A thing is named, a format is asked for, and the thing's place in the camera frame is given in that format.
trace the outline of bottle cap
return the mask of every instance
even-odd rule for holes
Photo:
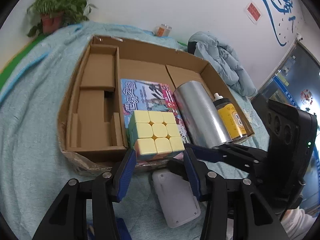
[[[222,99],[222,98],[223,98],[223,96],[219,96],[218,93],[215,93],[215,94],[214,94],[214,101],[216,101],[216,100],[218,100],[218,99]]]

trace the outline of book cover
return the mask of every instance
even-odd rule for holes
[[[125,128],[134,110],[172,112],[175,116],[183,143],[190,143],[177,104],[169,85],[149,81],[121,79],[121,97]]]

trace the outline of blue gripper pad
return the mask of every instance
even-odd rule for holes
[[[193,144],[184,144],[185,148],[190,147],[195,154],[197,159],[217,163],[223,162],[223,153],[219,150],[220,147],[215,147],[214,149],[208,149],[205,147],[193,145]]]
[[[122,163],[114,178],[116,184],[116,198],[118,202],[120,202],[127,194],[136,162],[136,151],[129,149],[125,154],[124,159],[122,160]]]
[[[197,198],[197,200],[200,200],[200,197],[201,197],[200,179],[199,179],[199,177],[196,173],[196,169],[191,161],[191,157],[188,154],[188,149],[184,150],[184,152],[183,152],[183,164],[184,164],[186,172],[187,172],[187,176],[188,176],[189,183],[190,183],[190,186],[192,189],[192,193]]]
[[[122,218],[116,218],[116,223],[121,240],[132,240],[124,220]]]

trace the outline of metal can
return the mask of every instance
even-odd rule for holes
[[[231,142],[230,135],[203,85],[189,81],[173,93],[195,145],[213,148]]]

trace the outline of rubik's cube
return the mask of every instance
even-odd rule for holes
[[[128,125],[129,146],[137,160],[175,156],[184,150],[173,113],[135,110]]]

